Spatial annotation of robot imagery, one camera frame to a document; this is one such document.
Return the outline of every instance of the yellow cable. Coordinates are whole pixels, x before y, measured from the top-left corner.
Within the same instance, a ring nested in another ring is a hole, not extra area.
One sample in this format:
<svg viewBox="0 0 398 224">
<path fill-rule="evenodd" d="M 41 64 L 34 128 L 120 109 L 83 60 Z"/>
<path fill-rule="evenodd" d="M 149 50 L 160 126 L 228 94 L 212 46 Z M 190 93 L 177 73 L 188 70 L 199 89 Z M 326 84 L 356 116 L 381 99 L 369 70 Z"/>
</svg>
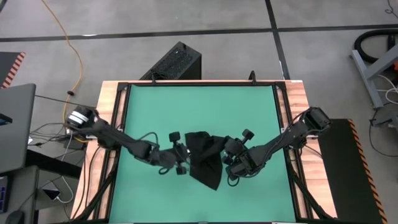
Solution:
<svg viewBox="0 0 398 224">
<path fill-rule="evenodd" d="M 74 91 L 74 90 L 76 89 L 76 87 L 79 85 L 79 83 L 80 83 L 80 81 L 81 81 L 81 78 L 83 77 L 83 62 L 81 61 L 80 55 L 79 55 L 79 53 L 77 52 L 77 50 L 76 50 L 76 49 L 72 46 L 72 44 L 70 43 L 69 38 L 68 38 L 68 34 L 67 34 L 67 32 L 65 31 L 65 29 L 63 28 L 61 22 L 58 20 L 57 16 L 54 14 L 54 12 L 50 9 L 50 7 L 47 5 L 47 3 L 46 3 L 44 0 L 41 0 L 41 1 L 42 1 L 42 3 L 44 4 L 44 6 L 47 8 L 47 10 L 49 10 L 49 12 L 50 12 L 51 15 L 53 16 L 53 18 L 55 19 L 55 21 L 57 22 L 57 24 L 61 27 L 62 32 L 63 32 L 63 34 L 64 34 L 64 36 L 65 36 L 65 39 L 67 40 L 68 46 L 75 52 L 77 58 L 79 59 L 79 63 L 80 63 L 80 76 L 79 76 L 79 80 L 77 80 L 77 82 L 75 83 L 75 85 L 73 86 L 73 88 L 70 90 L 70 91 Z M 66 102 L 69 102 L 69 100 L 70 100 L 70 95 L 67 96 L 67 99 L 66 99 L 65 101 L 66 101 Z M 68 105 L 68 103 L 65 103 L 65 105 L 63 106 L 63 113 L 62 113 L 63 122 L 65 122 L 65 116 L 66 116 L 66 113 L 67 113 L 67 105 Z M 82 142 L 82 143 L 88 142 L 88 141 L 84 141 L 84 140 L 78 139 L 78 138 L 76 138 L 76 137 L 75 137 L 75 139 L 76 139 L 77 141 L 79 141 L 79 142 Z"/>
</svg>

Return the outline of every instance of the black hose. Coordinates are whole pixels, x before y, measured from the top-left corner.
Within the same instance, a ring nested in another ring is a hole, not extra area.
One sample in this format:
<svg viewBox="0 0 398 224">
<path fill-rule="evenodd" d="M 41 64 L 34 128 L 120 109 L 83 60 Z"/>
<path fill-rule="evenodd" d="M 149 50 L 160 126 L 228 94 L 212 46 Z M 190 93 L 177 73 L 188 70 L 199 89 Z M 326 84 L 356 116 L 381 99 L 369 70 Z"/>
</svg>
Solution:
<svg viewBox="0 0 398 224">
<path fill-rule="evenodd" d="M 365 53 L 365 51 L 362 49 L 362 42 L 369 38 L 369 37 L 375 37 L 375 36 L 380 36 L 380 35 L 398 35 L 398 29 L 381 29 L 381 30 L 372 30 L 369 32 L 365 32 L 361 34 L 354 42 L 354 49 L 358 51 L 359 55 L 362 57 L 362 59 L 365 62 L 369 63 L 374 63 L 375 61 L 378 60 L 378 58 L 372 57 Z"/>
</svg>

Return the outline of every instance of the white cable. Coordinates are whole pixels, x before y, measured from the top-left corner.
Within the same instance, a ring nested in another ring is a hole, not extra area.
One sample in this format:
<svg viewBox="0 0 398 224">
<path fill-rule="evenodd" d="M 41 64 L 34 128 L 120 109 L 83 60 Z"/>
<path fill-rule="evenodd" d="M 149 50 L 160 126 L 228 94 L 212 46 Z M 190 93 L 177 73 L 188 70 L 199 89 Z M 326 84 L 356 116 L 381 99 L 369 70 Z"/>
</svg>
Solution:
<svg viewBox="0 0 398 224">
<path fill-rule="evenodd" d="M 69 145 L 70 145 L 70 143 L 72 142 L 72 137 L 73 137 L 73 133 L 70 132 L 70 139 L 69 139 L 67 148 L 65 149 L 65 153 L 64 153 L 63 156 L 62 156 L 61 161 L 63 161 L 63 159 L 65 158 L 65 156 L 66 156 L 67 153 L 68 153 Z M 70 191 L 70 193 L 71 193 L 72 196 L 71 196 L 70 199 L 67 200 L 66 202 L 64 202 L 63 200 L 61 200 L 61 199 L 59 198 L 59 196 L 57 197 L 57 199 L 58 199 L 58 201 L 60 201 L 61 203 L 69 203 L 69 202 L 71 202 L 71 201 L 73 200 L 73 198 L 74 198 L 75 195 L 73 194 L 73 190 L 70 188 L 70 186 L 69 186 L 67 180 L 65 180 L 65 178 L 64 178 L 63 176 L 62 176 L 62 179 L 63 179 L 63 181 L 65 182 L 65 184 L 68 186 L 69 191 Z"/>
<path fill-rule="evenodd" d="M 392 88 L 389 89 L 389 90 L 378 90 L 378 91 L 385 91 L 386 92 L 386 94 L 385 94 L 386 100 L 388 102 L 390 102 L 390 103 L 398 105 L 398 102 L 395 102 L 395 101 L 391 100 L 390 98 L 388 98 L 388 93 L 393 91 L 393 90 L 395 90 L 395 92 L 398 94 L 398 89 L 396 88 L 396 86 L 392 83 L 392 81 L 390 81 L 390 79 L 388 79 L 384 75 L 378 75 L 378 76 L 384 78 L 385 80 L 387 80 L 387 82 L 389 82 L 391 84 L 391 86 L 392 86 Z"/>
</svg>

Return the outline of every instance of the wire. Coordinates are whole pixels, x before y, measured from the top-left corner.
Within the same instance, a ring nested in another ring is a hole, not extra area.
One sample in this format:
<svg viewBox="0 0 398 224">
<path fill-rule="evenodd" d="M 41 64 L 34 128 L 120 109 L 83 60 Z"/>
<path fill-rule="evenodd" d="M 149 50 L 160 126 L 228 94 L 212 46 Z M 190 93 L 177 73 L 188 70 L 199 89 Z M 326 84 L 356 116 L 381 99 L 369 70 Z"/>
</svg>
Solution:
<svg viewBox="0 0 398 224">
<path fill-rule="evenodd" d="M 54 18 L 55 21 L 57 22 L 57 24 L 60 26 L 60 28 L 61 28 L 61 30 L 62 30 L 64 36 L 65 36 L 65 40 L 67 41 L 68 46 L 74 51 L 74 53 L 76 54 L 76 56 L 77 56 L 77 58 L 78 58 L 78 60 L 79 60 L 79 64 L 80 64 L 80 76 L 79 76 L 79 79 L 77 80 L 77 82 L 75 83 L 75 85 L 73 86 L 73 88 L 72 88 L 70 91 L 68 91 L 68 96 L 67 96 L 67 99 L 65 100 L 65 104 L 64 104 L 64 106 L 63 106 L 62 119 L 63 119 L 63 122 L 65 123 L 65 117 L 66 117 L 66 113 L 67 113 L 67 105 L 70 103 L 70 102 L 69 102 L 70 96 L 71 96 L 71 95 L 74 95 L 74 92 L 73 92 L 73 91 L 75 91 L 76 87 L 79 85 L 81 79 L 83 78 L 83 62 L 81 61 L 79 52 L 77 52 L 77 50 L 74 48 L 74 46 L 72 46 L 72 44 L 70 43 L 68 34 L 67 34 L 67 32 L 65 31 L 65 29 L 63 28 L 61 22 L 58 20 L 57 16 L 54 14 L 54 12 L 51 10 L 51 8 L 47 5 L 47 3 L 46 3 L 44 0 L 41 0 L 41 1 L 42 1 L 42 3 L 44 4 L 44 6 L 47 8 L 47 10 L 51 13 L 51 15 L 53 16 L 53 18 Z M 78 138 L 76 138 L 76 137 L 75 137 L 75 139 L 76 139 L 77 141 L 81 142 L 81 143 L 86 143 L 86 142 L 88 142 L 88 141 L 84 141 L 84 140 L 78 139 Z"/>
<path fill-rule="evenodd" d="M 386 10 L 384 10 L 384 12 L 387 13 L 387 14 L 393 14 L 398 19 L 397 14 L 394 13 L 394 8 L 391 6 L 390 0 L 387 0 L 387 4 L 388 4 L 390 9 L 386 9 Z"/>
<path fill-rule="evenodd" d="M 81 161 L 84 157 L 85 157 L 85 155 L 83 155 L 83 157 L 82 157 L 77 163 L 75 163 L 75 165 L 79 164 L 80 161 Z M 54 181 L 58 180 L 58 179 L 61 178 L 61 177 L 62 177 L 62 176 L 59 176 L 59 177 L 57 177 L 57 178 L 55 178 L 55 179 L 52 179 L 52 180 L 48 181 L 46 184 L 44 184 L 44 185 L 42 185 L 41 187 L 39 187 L 38 189 L 34 190 L 33 193 L 31 193 L 31 194 L 24 200 L 24 202 L 18 207 L 17 210 L 20 210 L 20 209 L 22 208 L 22 206 L 24 206 L 24 204 L 31 198 L 31 196 L 33 196 L 34 194 L 36 194 L 36 191 L 42 189 L 43 187 L 47 186 L 49 183 L 54 182 Z"/>
<path fill-rule="evenodd" d="M 372 57 L 368 55 L 362 48 L 362 43 L 370 38 L 370 37 L 377 37 L 382 35 L 397 35 L 397 29 L 378 29 L 378 30 L 370 30 L 363 34 L 361 34 L 355 41 L 354 41 L 354 49 L 358 51 L 359 55 L 365 62 L 374 63 L 378 60 L 378 58 Z"/>
<path fill-rule="evenodd" d="M 83 161 L 83 191 L 81 193 L 81 199 L 80 199 L 80 202 L 79 202 L 79 206 L 77 206 L 75 214 L 71 215 L 72 219 L 74 219 L 76 217 L 76 214 L 79 211 L 81 203 L 83 202 L 83 196 L 84 196 L 84 193 L 85 193 L 85 189 L 86 189 L 86 159 Z"/>
<path fill-rule="evenodd" d="M 86 193 L 86 203 L 85 203 L 86 205 L 85 205 L 85 207 L 87 207 L 88 191 L 90 190 L 91 167 L 92 167 L 92 164 L 93 164 L 93 160 L 94 160 L 94 158 L 95 158 L 95 155 L 96 155 L 96 153 L 99 151 L 99 149 L 101 149 L 101 148 L 98 147 L 98 148 L 96 149 L 96 151 L 94 152 L 93 157 L 91 158 L 91 161 L 90 161 L 90 165 L 89 165 L 89 167 L 88 167 L 88 183 L 87 183 L 87 193 Z M 85 195 L 85 190 L 86 190 L 86 161 L 85 161 L 85 163 L 84 163 L 84 172 L 83 172 L 83 191 L 82 191 L 82 194 L 81 194 L 81 198 L 80 198 L 79 205 L 78 205 L 78 207 L 77 207 L 75 213 L 71 216 L 72 219 L 74 219 L 74 218 L 76 217 L 76 214 L 77 214 L 77 212 L 79 211 L 79 209 L 80 209 L 80 207 L 81 207 L 81 205 L 82 205 L 82 203 L 83 203 L 83 198 L 84 198 L 84 195 Z"/>
<path fill-rule="evenodd" d="M 53 139 L 46 139 L 46 138 L 35 137 L 35 136 L 31 136 L 31 138 L 32 138 L 33 140 L 41 139 L 41 140 L 44 140 L 44 141 L 57 141 L 57 140 L 53 140 Z"/>
<path fill-rule="evenodd" d="M 59 130 L 59 132 L 56 134 L 56 136 L 59 135 L 59 134 L 61 133 L 62 129 L 63 129 L 63 126 L 62 126 L 62 128 Z M 28 144 L 28 146 L 37 146 L 37 147 L 40 147 L 40 146 L 42 146 L 42 145 L 48 143 L 49 141 L 53 140 L 54 138 L 56 138 L 56 137 L 52 137 L 52 138 L 48 139 L 48 140 L 45 141 L 45 142 L 38 142 L 38 143 L 35 143 L 35 144 Z"/>
<path fill-rule="evenodd" d="M 170 169 L 165 168 L 165 167 L 162 167 L 162 168 L 160 168 L 157 172 L 158 172 L 160 175 L 165 175 L 165 174 L 168 173 L 169 171 L 170 171 Z"/>
<path fill-rule="evenodd" d="M 227 176 L 227 177 L 226 177 L 226 182 L 227 182 L 227 184 L 228 184 L 230 187 L 236 187 L 236 186 L 238 185 L 239 181 L 240 181 L 240 178 L 238 177 L 238 178 L 236 179 L 236 183 L 235 183 L 235 184 L 231 184 L 231 177 L 230 177 L 230 176 Z"/>
<path fill-rule="evenodd" d="M 91 158 L 91 161 L 90 161 L 90 165 L 88 166 L 88 180 L 87 180 L 87 193 L 86 193 L 86 206 L 85 207 L 87 207 L 87 205 L 88 205 L 88 192 L 90 191 L 90 177 L 91 177 L 91 168 L 93 167 L 93 161 L 94 161 L 94 159 L 95 159 L 95 155 L 97 154 L 97 152 L 99 151 L 101 149 L 101 147 L 98 147 L 96 150 L 95 150 L 95 152 L 94 152 L 94 154 L 93 154 L 93 157 Z"/>
<path fill-rule="evenodd" d="M 156 145 L 159 145 L 159 138 L 157 137 L 157 134 L 156 134 L 155 132 L 153 132 L 153 131 L 151 131 L 151 132 L 149 132 L 149 133 L 146 133 L 145 135 L 143 135 L 143 136 L 140 137 L 139 139 L 133 140 L 132 142 L 141 141 L 141 140 L 143 140 L 144 138 L 146 138 L 147 136 L 149 136 L 149 135 L 151 135 L 151 134 L 153 134 L 153 135 L 155 136 Z"/>
<path fill-rule="evenodd" d="M 383 152 L 377 150 L 377 149 L 374 147 L 374 145 L 373 145 L 373 142 L 372 142 L 372 133 L 371 133 L 371 132 L 372 132 L 372 127 L 373 127 L 373 121 L 374 121 L 374 118 L 375 118 L 376 115 L 377 115 L 377 112 L 379 112 L 379 109 L 376 109 L 376 111 L 375 111 L 374 114 L 373 114 L 372 120 L 369 121 L 369 142 L 371 143 L 371 146 L 372 146 L 373 150 L 375 150 L 376 152 L 382 154 L 383 156 L 387 156 L 387 157 L 398 157 L 398 155 L 388 155 L 388 154 L 385 154 L 385 153 L 383 153 Z"/>
<path fill-rule="evenodd" d="M 318 151 L 316 151 L 314 148 L 311 148 L 308 145 L 305 145 L 304 147 L 310 149 L 311 151 L 313 151 L 315 154 L 317 154 L 320 158 L 322 158 L 322 154 L 320 154 Z"/>
<path fill-rule="evenodd" d="M 30 133 L 37 132 L 38 130 L 40 130 L 40 129 L 46 127 L 47 125 L 56 125 L 56 124 L 62 124 L 62 125 L 63 125 L 63 123 L 47 123 L 47 124 L 41 125 L 40 127 L 36 128 L 35 130 L 31 131 Z"/>
<path fill-rule="evenodd" d="M 66 207 L 67 205 L 64 205 L 64 206 L 62 206 L 63 207 L 63 212 L 65 213 L 65 216 L 67 217 L 67 219 L 68 219 L 68 223 L 70 223 L 70 217 L 69 217 L 69 215 L 68 215 L 68 213 L 67 213 L 67 210 L 66 210 Z"/>
<path fill-rule="evenodd" d="M 378 91 L 385 91 L 385 92 L 386 92 L 386 95 L 385 95 L 386 100 L 387 100 L 388 102 L 390 102 L 390 103 L 393 103 L 393 104 L 398 105 L 398 102 L 392 101 L 392 100 L 390 100 L 390 98 L 388 98 L 388 93 L 389 93 L 390 91 L 395 90 L 396 93 L 398 93 L 398 89 L 396 88 L 396 86 L 392 83 L 392 81 L 390 81 L 390 79 L 388 79 L 388 78 L 385 77 L 384 75 L 378 75 L 378 77 L 384 78 L 384 79 L 387 80 L 387 82 L 389 82 L 390 85 L 392 86 L 392 88 L 389 89 L 389 90 L 378 90 Z"/>
<path fill-rule="evenodd" d="M 66 156 L 67 153 L 68 153 L 69 145 L 70 145 L 70 143 L 72 142 L 72 137 L 73 137 L 73 134 L 72 134 L 72 132 L 71 132 L 71 133 L 70 133 L 70 139 L 69 139 L 67 148 L 65 149 L 65 153 L 63 154 L 61 161 L 64 160 L 65 156 Z M 63 201 L 63 200 L 61 200 L 59 197 L 57 197 L 57 199 L 58 199 L 58 201 L 60 201 L 61 203 L 69 203 L 69 202 L 71 202 L 71 201 L 73 200 L 73 198 L 75 197 L 75 195 L 73 194 L 73 190 L 70 188 L 70 186 L 69 186 L 67 180 L 65 180 L 64 176 L 62 176 L 62 180 L 63 180 L 64 183 L 68 186 L 69 191 L 70 191 L 70 194 L 71 194 L 71 197 L 70 197 L 70 199 L 67 200 L 66 202 Z"/>
<path fill-rule="evenodd" d="M 93 109 L 95 109 L 94 106 L 81 105 L 81 104 L 78 104 L 78 103 L 72 103 L 72 102 L 69 102 L 69 101 L 58 100 L 58 99 L 50 98 L 50 97 L 47 97 L 47 96 L 40 96 L 40 95 L 35 95 L 35 96 L 36 96 L 36 97 L 39 97 L 39 98 L 44 98 L 44 99 L 48 99 L 48 100 L 53 100 L 53 101 L 62 102 L 62 103 L 68 103 L 68 104 L 71 104 L 71 105 L 84 106 L 84 107 L 87 107 L 87 108 L 93 108 Z"/>
</svg>

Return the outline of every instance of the black box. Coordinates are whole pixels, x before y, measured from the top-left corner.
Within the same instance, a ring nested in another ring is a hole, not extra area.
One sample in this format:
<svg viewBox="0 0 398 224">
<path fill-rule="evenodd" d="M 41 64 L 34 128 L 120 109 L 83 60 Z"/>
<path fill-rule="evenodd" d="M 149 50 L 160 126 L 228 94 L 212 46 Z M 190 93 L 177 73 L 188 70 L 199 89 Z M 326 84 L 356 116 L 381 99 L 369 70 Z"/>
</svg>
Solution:
<svg viewBox="0 0 398 224">
<path fill-rule="evenodd" d="M 201 80 L 201 53 L 178 42 L 140 80 Z"/>
</svg>

